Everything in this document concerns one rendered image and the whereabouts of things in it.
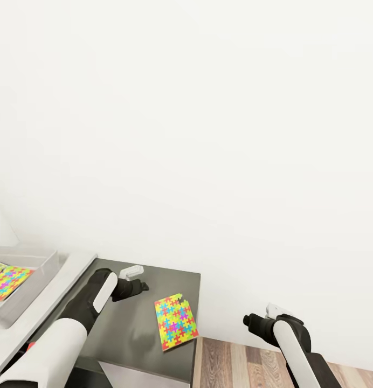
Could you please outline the jigsaw puzzle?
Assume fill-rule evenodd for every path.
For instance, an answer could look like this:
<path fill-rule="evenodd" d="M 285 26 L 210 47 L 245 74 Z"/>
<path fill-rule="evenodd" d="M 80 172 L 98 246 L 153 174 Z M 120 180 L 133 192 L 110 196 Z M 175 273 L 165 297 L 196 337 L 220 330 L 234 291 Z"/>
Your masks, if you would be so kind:
<path fill-rule="evenodd" d="M 155 302 L 163 351 L 199 335 L 189 303 L 185 300 L 179 304 L 181 297 L 176 294 Z"/>
<path fill-rule="evenodd" d="M 33 270 L 17 267 L 8 267 L 2 273 L 0 268 L 0 302 L 12 294 L 33 273 Z"/>

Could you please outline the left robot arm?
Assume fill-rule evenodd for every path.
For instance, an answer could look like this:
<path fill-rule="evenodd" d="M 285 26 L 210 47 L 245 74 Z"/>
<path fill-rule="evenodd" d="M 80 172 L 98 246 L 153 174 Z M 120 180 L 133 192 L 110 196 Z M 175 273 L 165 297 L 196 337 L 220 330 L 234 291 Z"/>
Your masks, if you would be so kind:
<path fill-rule="evenodd" d="M 98 269 L 39 340 L 0 376 L 0 388 L 64 388 L 109 297 L 118 302 L 149 291 L 146 282 L 129 281 L 143 272 L 136 265 L 121 270 L 118 278 L 109 268 Z"/>

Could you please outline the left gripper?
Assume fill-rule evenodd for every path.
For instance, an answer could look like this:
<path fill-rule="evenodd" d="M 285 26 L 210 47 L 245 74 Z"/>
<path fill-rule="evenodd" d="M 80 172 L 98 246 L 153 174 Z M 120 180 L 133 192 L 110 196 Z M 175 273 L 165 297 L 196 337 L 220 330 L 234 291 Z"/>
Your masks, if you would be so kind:
<path fill-rule="evenodd" d="M 140 294 L 143 291 L 149 291 L 149 286 L 146 284 L 146 282 L 141 283 L 140 279 L 135 279 L 132 281 L 126 281 L 126 280 L 123 280 L 123 281 L 124 281 L 125 287 L 122 294 L 118 297 L 112 297 L 112 302 L 125 300 L 129 297 Z"/>

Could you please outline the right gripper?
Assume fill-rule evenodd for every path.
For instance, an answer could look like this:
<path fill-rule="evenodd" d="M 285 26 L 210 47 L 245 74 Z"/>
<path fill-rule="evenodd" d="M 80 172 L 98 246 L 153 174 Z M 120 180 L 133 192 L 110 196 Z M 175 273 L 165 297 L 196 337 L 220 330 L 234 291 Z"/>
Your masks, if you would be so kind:
<path fill-rule="evenodd" d="M 248 326 L 248 331 L 262 338 L 266 343 L 272 344 L 266 335 L 266 325 L 274 319 L 262 318 L 254 313 L 245 315 L 243 319 L 244 325 Z"/>

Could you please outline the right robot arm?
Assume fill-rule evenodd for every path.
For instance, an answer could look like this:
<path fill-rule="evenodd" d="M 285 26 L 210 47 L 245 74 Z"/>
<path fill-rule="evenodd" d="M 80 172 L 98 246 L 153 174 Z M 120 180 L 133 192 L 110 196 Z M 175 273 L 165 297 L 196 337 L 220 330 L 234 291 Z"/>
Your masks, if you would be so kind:
<path fill-rule="evenodd" d="M 245 315 L 248 331 L 281 349 L 295 388 L 342 388 L 320 353 L 312 344 L 304 322 L 273 303 L 266 307 L 265 318 Z"/>

